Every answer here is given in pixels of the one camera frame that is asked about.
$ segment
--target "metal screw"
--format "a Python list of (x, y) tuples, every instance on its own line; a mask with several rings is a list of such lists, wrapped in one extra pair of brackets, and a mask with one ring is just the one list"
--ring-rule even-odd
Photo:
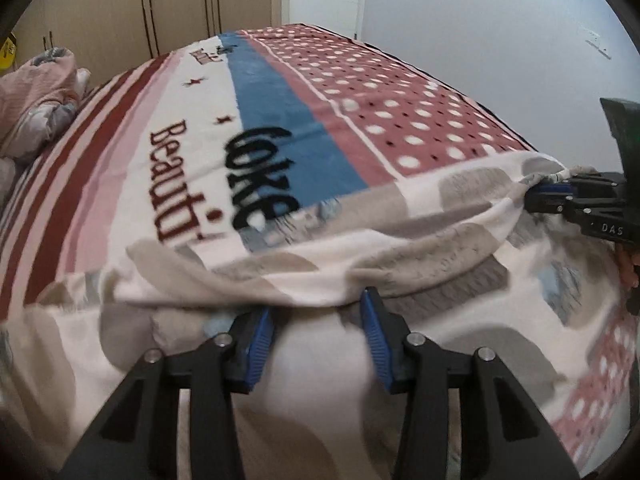
[(213, 343), (220, 348), (224, 348), (225, 346), (229, 346), (234, 341), (231, 334), (226, 332), (220, 333), (215, 338), (213, 338)]
[(482, 361), (493, 361), (495, 359), (495, 352), (488, 346), (483, 346), (478, 349), (478, 357), (481, 358)]
[(425, 336), (423, 336), (419, 332), (411, 332), (406, 337), (406, 341), (412, 346), (421, 346), (424, 345), (425, 341), (427, 341), (427, 338), (425, 338)]
[(145, 352), (145, 361), (149, 364), (157, 363), (162, 359), (162, 351), (158, 348), (151, 348)]

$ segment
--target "star print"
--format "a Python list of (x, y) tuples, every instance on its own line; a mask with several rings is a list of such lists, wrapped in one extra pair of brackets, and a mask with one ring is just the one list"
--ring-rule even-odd
[(225, 115), (224, 117), (216, 117), (216, 124), (224, 124), (230, 123), (234, 118), (230, 115)]
[(199, 85), (200, 83), (202, 83), (204, 80), (206, 79), (206, 77), (199, 77), (197, 79), (189, 79), (187, 82), (182, 83), (182, 86), (193, 86), (193, 85)]

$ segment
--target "pink stripe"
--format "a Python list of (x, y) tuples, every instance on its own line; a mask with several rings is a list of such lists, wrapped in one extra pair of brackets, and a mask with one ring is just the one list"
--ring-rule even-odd
[(66, 272), (94, 270), (106, 262), (110, 227), (127, 179), (128, 166), (140, 139), (146, 134), (144, 128), (156, 111), (181, 59), (175, 52), (170, 55), (140, 94), (103, 152), (85, 187), (74, 224), (66, 236), (57, 276)]

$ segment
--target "white wall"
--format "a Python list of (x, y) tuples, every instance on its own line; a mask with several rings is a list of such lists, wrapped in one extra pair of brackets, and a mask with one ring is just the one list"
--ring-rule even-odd
[[(607, 42), (611, 60), (583, 27)], [(366, 0), (362, 37), (565, 164), (622, 168), (598, 99), (640, 101), (640, 54), (604, 0)]]

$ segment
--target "dark red stripe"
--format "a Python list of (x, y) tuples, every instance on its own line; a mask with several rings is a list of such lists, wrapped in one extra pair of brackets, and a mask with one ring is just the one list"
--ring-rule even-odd
[(126, 113), (133, 106), (140, 92), (153, 75), (160, 69), (168, 54), (153, 60), (140, 78), (127, 89), (120, 102), (109, 112), (98, 127), (94, 138), (73, 168), (65, 188), (60, 193), (56, 205), (51, 211), (47, 227), (31, 268), (29, 284), (25, 293), (25, 302), (32, 303), (41, 291), (56, 279), (58, 260), (76, 209), (82, 197), (82, 190), (91, 177), (100, 155), (113, 138), (114, 132), (122, 124)]
[[(53, 163), (52, 167), (49, 168), (49, 171), (47, 171), (47, 177), (42, 183), (42, 186), (40, 187), (40, 189), (38, 190), (38, 193), (36, 197), (33, 199), (33, 202), (31, 203), (31, 207), (27, 215), (27, 218), (24, 221), (24, 224), (22, 225), (20, 232), (18, 233), (17, 240), (15, 241), (14, 248), (11, 252), (11, 256), (9, 257), (9, 262), (6, 268), (6, 274), (4, 276), (4, 281), (2, 282), (2, 290), (0, 290), (0, 319), (6, 319), (6, 316), (8, 314), (9, 303), (11, 301), (12, 288), (14, 286), (15, 275), (18, 270), (20, 255), (24, 250), (24, 245), (27, 241), (27, 237), (29, 234), (29, 230), (31, 229), (31, 225), (33, 224), (36, 218), (36, 215), (38, 214), (40, 205), (42, 204), (44, 198), (46, 197), (47, 192), (49, 191), (49, 187), (51, 186), (53, 179), (56, 176), (56, 173), (58, 172), (60, 167), (66, 162), (66, 160), (69, 157), (69, 154), (71, 153), (71, 150), (76, 145), (76, 142), (78, 142), (78, 139), (82, 137), (82, 134), (84, 134), (84, 132), (89, 127), (89, 125), (92, 123), (92, 121), (94, 120), (94, 117), (98, 113), (100, 113), (100, 111), (106, 106), (106, 104), (110, 101), (113, 95), (121, 88), (121, 86), (124, 85), (125, 81), (131, 76), (132, 73), (133, 73), (133, 70), (129, 70), (128, 72), (125, 72), (118, 78), (118, 81), (116, 82), (116, 84), (109, 90), (109, 92), (107, 92), (107, 94), (102, 99), (100, 99), (100, 101), (98, 102), (94, 110), (92, 110), (92, 113), (82, 122), (82, 124), (78, 127), (78, 129), (72, 134), (72, 138), (66, 143), (64, 148), (60, 151), (60, 154), (56, 157), (56, 160)], [(44, 155), (45, 160), (41, 168), (44, 167), (44, 163), (46, 162), (46, 159), (51, 155), (51, 153), (52, 153), (52, 148), (50, 148), (46, 153), (46, 155)], [(30, 178), (28, 188), (23, 194), (22, 200), (24, 200), (24, 198), (29, 194), (31, 186), (36, 180), (36, 177), (37, 177), (37, 174), (34, 174)], [(9, 226), (9, 230), (11, 230), (14, 227), (14, 222), (17, 219), (19, 211), (20, 211), (20, 207), (17, 207), (15, 210), (14, 217), (12, 218), (11, 225)]]

